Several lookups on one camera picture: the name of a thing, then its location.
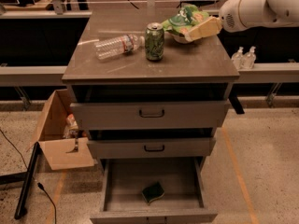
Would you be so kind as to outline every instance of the orange line on floor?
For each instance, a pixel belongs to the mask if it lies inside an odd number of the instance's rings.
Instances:
[[[58,181],[58,184],[56,186],[56,190],[54,192],[54,196],[51,197],[52,200],[53,200],[53,202],[55,203],[56,212],[57,212],[57,203],[58,203],[58,201],[60,199],[61,192],[62,192],[62,189],[64,187],[64,181],[65,181],[65,178],[66,178],[66,173],[67,173],[67,171],[63,171],[62,172],[62,174],[60,176],[60,179]],[[53,223],[53,220],[54,220],[54,215],[55,215],[54,214],[54,207],[53,207],[52,203],[50,203],[50,204],[51,204],[51,209],[50,209],[50,213],[47,216],[46,224],[51,224],[51,223]]]
[[[243,176],[241,174],[241,171],[240,171],[240,168],[239,168],[239,164],[238,164],[236,155],[234,153],[231,140],[230,140],[230,138],[228,136],[228,133],[226,132],[226,129],[224,127],[222,127],[221,130],[222,130],[222,134],[224,136],[226,147],[228,149],[228,152],[230,154],[231,160],[233,162],[233,166],[234,166],[234,169],[235,169],[235,174],[236,174],[238,183],[239,183],[239,185],[241,187],[244,200],[245,200],[246,205],[247,205],[247,207],[249,209],[249,214],[250,214],[251,222],[252,222],[252,224],[259,224],[259,220],[258,220],[258,218],[255,215],[254,208],[253,208],[253,205],[252,205],[252,201],[250,199],[249,192],[247,190],[244,178],[243,178]]]

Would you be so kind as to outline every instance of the small clear bottle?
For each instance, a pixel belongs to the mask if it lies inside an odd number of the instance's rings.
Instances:
[[[249,52],[244,55],[243,68],[244,69],[252,69],[254,66],[254,62],[256,59],[256,55],[254,54],[255,47],[251,47]]]
[[[141,46],[144,46],[144,37],[132,34],[94,42],[96,56],[99,60],[130,52]]]
[[[243,65],[243,47],[233,54],[232,61],[236,69],[241,69]]]

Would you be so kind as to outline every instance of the can lid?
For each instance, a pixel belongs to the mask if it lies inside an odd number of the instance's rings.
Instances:
[[[150,30],[161,30],[163,26],[159,22],[152,22],[148,25],[148,29]]]

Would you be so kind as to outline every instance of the spray bottle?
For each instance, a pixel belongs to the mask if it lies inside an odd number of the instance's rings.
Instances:
[[[244,55],[243,68],[244,69],[252,69],[254,66],[254,61],[256,59],[256,55],[254,54],[255,47],[251,47],[249,52]]]
[[[239,47],[238,52],[232,56],[232,61],[236,69],[241,69],[243,65],[243,48]]]

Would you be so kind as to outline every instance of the concrete floor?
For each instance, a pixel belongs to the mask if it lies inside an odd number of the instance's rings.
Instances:
[[[274,108],[264,98],[241,99],[244,115],[230,109],[217,143],[202,171],[206,207],[218,212],[214,224],[296,224],[299,219],[299,102],[277,97]],[[0,128],[30,160],[27,151],[43,102],[28,111],[21,103],[0,103]],[[0,175],[25,171],[21,156],[0,134]],[[87,224],[99,212],[102,176],[98,166],[52,171],[40,156],[34,179],[41,182],[57,208],[57,223]],[[0,223],[53,223],[54,212],[36,182],[20,220],[14,213],[21,184],[0,186]]]

